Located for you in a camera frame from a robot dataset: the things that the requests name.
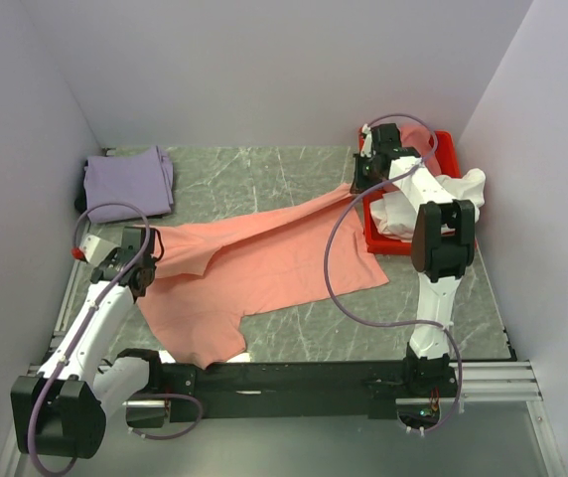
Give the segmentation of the salmon pink t shirt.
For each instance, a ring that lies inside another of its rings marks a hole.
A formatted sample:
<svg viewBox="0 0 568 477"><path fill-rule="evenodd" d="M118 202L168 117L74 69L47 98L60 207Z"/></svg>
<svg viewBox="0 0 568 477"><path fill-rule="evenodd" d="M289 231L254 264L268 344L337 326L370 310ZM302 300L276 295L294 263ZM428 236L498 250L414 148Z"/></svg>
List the salmon pink t shirt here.
<svg viewBox="0 0 568 477"><path fill-rule="evenodd" d="M386 284L351 198L341 184L298 206L161 227L165 253L137 301L153 335L204 369L245 351L247 315Z"/></svg>

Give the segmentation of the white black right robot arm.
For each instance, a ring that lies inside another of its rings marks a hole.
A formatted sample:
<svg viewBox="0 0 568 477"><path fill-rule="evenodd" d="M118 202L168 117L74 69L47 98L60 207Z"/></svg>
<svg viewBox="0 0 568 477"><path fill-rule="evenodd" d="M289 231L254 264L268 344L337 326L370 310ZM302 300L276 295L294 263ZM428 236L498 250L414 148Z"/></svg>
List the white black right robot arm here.
<svg viewBox="0 0 568 477"><path fill-rule="evenodd" d="M447 333L456 292L474 260L475 207L444 189L417 149L402 144L396 124L364 125L352 191L359 194L392 178L416 213L411 261L418 273L419 301L402 384L413 396L431 396L456 383Z"/></svg>

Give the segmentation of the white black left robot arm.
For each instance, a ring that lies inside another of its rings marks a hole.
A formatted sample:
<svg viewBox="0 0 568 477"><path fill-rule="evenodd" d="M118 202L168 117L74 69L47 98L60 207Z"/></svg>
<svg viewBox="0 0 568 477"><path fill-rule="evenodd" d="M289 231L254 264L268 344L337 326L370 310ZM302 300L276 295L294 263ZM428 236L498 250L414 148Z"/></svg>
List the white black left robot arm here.
<svg viewBox="0 0 568 477"><path fill-rule="evenodd" d="M108 419L130 397L157 397L165 385L158 352L126 349L101 365L121 322L155 278L156 229L127 227L90 275L82 306L59 346L10 391L18 449L88 459Z"/></svg>

